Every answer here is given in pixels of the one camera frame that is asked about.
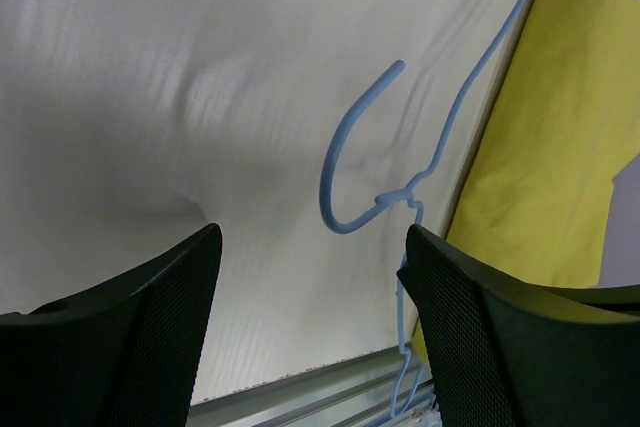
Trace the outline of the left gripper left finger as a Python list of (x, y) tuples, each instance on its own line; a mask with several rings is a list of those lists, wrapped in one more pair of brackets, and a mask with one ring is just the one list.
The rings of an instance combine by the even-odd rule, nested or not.
[(2, 315), (2, 425), (185, 425), (221, 255), (208, 224), (92, 288)]

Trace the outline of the yellow-green trousers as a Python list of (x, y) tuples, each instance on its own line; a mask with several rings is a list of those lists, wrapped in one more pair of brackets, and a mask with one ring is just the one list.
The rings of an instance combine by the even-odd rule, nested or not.
[(600, 280), (639, 152), (639, 1), (533, 0), (446, 239), (532, 284)]

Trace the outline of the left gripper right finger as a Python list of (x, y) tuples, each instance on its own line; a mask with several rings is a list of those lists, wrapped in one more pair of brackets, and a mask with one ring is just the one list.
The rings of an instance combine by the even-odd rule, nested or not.
[(406, 254), (445, 425), (638, 424), (637, 286), (529, 284), (418, 225)]

